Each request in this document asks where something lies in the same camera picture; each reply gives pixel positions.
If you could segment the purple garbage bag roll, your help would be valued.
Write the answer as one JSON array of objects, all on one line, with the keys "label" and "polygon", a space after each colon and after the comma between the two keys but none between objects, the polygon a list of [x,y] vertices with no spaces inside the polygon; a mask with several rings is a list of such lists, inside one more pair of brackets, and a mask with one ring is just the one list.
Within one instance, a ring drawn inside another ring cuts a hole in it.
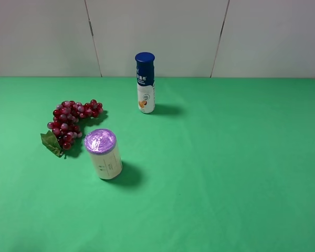
[{"label": "purple garbage bag roll", "polygon": [[93,130],[85,136],[84,145],[100,179],[111,180],[121,173],[122,161],[118,142],[111,130]]}]

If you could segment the blue cap yogurt bottle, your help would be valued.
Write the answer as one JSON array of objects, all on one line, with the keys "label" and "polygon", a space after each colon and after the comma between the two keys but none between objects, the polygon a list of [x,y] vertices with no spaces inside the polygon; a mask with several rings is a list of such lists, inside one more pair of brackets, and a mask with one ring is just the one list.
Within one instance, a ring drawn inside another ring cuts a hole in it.
[{"label": "blue cap yogurt bottle", "polygon": [[150,52],[140,52],[135,56],[138,106],[142,113],[155,109],[155,56]]}]

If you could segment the red artificial grape bunch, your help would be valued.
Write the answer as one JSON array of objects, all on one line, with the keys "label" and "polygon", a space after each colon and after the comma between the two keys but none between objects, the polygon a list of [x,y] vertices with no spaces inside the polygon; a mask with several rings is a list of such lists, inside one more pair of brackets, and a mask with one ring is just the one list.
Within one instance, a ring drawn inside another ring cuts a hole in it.
[{"label": "red artificial grape bunch", "polygon": [[95,121],[104,113],[103,104],[95,99],[81,103],[73,100],[57,105],[47,132],[40,134],[41,143],[56,157],[62,157],[83,136],[82,122]]}]

